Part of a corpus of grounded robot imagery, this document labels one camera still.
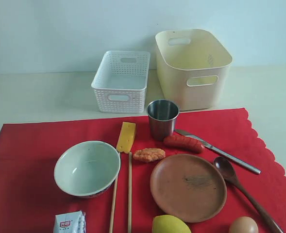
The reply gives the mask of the yellow lemon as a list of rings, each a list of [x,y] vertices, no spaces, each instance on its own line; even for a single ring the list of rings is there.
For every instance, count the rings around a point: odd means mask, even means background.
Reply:
[[[191,230],[179,218],[172,215],[161,215],[153,219],[152,233],[191,233]]]

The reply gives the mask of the white ceramic bowl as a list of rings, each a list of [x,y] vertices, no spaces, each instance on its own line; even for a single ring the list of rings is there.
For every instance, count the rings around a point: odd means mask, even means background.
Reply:
[[[54,167],[56,185],[79,198],[93,198],[105,192],[118,177],[120,153],[102,141],[84,141],[66,150]]]

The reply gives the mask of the wooden chopstick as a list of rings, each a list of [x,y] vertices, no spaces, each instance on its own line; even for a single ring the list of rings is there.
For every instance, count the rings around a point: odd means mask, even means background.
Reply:
[[[112,198],[112,206],[111,206],[109,233],[113,232],[114,213],[115,213],[116,197],[117,197],[117,186],[118,186],[118,177],[116,177],[116,179],[114,181],[114,190],[113,190],[113,198]]]
[[[128,167],[128,233],[132,232],[132,153],[129,152]]]

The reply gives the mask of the stainless steel cup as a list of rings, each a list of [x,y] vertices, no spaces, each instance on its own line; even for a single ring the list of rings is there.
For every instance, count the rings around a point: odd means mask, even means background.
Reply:
[[[169,100],[154,100],[147,106],[150,132],[153,139],[162,141],[173,134],[179,107]]]

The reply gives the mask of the brown round plate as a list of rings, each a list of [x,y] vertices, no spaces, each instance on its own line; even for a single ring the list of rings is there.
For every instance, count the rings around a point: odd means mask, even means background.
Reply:
[[[161,160],[151,173],[150,189],[163,212],[188,223],[213,218],[227,199],[220,172],[207,160],[191,154]]]

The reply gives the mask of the white milk carton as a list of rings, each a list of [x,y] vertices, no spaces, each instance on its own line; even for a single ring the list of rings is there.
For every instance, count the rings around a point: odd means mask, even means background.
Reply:
[[[85,212],[56,215],[53,233],[86,233]]]

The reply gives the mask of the red grilled sausage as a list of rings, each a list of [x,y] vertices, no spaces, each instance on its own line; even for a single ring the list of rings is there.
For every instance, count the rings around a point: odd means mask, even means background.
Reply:
[[[167,147],[189,150],[193,153],[201,153],[204,150],[204,145],[199,140],[182,135],[167,136],[164,138],[163,143]]]

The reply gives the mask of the yellow cheese wedge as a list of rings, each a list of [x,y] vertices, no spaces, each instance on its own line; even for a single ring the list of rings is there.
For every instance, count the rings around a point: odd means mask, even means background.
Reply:
[[[135,140],[136,124],[130,122],[123,122],[119,134],[116,149],[118,152],[128,154],[131,151]]]

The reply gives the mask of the dark wooden spoon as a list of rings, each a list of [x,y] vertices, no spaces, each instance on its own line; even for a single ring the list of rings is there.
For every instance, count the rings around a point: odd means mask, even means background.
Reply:
[[[234,185],[249,200],[253,207],[257,210],[263,221],[266,223],[272,233],[283,233],[281,227],[274,221],[268,212],[248,193],[248,191],[239,182],[236,172],[230,162],[222,157],[213,160],[213,165],[220,172],[225,181]]]

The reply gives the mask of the fried chicken nugget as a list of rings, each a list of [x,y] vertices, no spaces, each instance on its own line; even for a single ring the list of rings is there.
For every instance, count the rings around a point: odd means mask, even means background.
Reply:
[[[164,150],[159,149],[159,148],[145,148],[142,150],[137,150],[133,154],[133,159],[149,163],[149,162],[154,162],[157,160],[161,160],[165,158],[166,153]]]

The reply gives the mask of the white perforated plastic basket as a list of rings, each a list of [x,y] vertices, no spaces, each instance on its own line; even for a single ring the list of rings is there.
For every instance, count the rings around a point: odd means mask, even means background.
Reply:
[[[150,53],[107,51],[91,83],[99,110],[140,114],[144,111]]]

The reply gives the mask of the red scalloped table mat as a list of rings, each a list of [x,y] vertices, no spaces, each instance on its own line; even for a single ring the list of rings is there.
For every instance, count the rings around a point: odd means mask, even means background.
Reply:
[[[162,147],[145,116],[5,124],[0,131],[0,233],[51,233],[58,214],[84,211],[89,233],[109,231],[113,189],[81,199],[61,191],[54,166],[68,148],[99,140],[116,145],[123,122],[136,124],[133,150]],[[257,167],[235,171],[244,187],[286,232],[286,176],[248,120],[244,108],[181,113],[176,127]]]

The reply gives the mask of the cream plastic storage bin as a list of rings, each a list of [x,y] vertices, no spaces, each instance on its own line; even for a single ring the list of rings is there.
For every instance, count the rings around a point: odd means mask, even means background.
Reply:
[[[155,36],[157,76],[165,99],[180,110],[206,109],[220,99],[232,56],[208,31],[162,31]]]

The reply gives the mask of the stainless steel table knife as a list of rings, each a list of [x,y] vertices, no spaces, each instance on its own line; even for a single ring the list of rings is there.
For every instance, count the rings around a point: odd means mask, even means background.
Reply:
[[[225,157],[226,159],[233,161],[234,163],[244,167],[245,169],[247,169],[247,170],[249,170],[249,171],[251,171],[257,175],[259,175],[261,173],[261,170],[259,170],[258,168],[256,168],[256,167],[254,167],[254,166],[252,166],[252,165],[250,165],[250,164],[248,164],[248,163],[246,163],[246,162],[244,162],[244,161],[242,161],[242,160],[240,160],[240,159],[238,159],[238,158],[236,158],[236,157],[234,157],[234,156],[232,156],[232,155],[230,155],[230,154],[228,154],[222,150],[220,150],[219,148],[211,145],[210,143],[199,138],[198,136],[195,136],[194,134],[191,134],[185,130],[180,130],[180,129],[175,129],[174,131],[180,135],[199,140],[206,148],[218,153],[219,155]]]

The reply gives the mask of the brown egg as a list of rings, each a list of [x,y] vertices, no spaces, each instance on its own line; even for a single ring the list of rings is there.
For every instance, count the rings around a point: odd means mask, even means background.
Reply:
[[[229,233],[259,233],[259,228],[252,218],[242,216],[233,221]]]

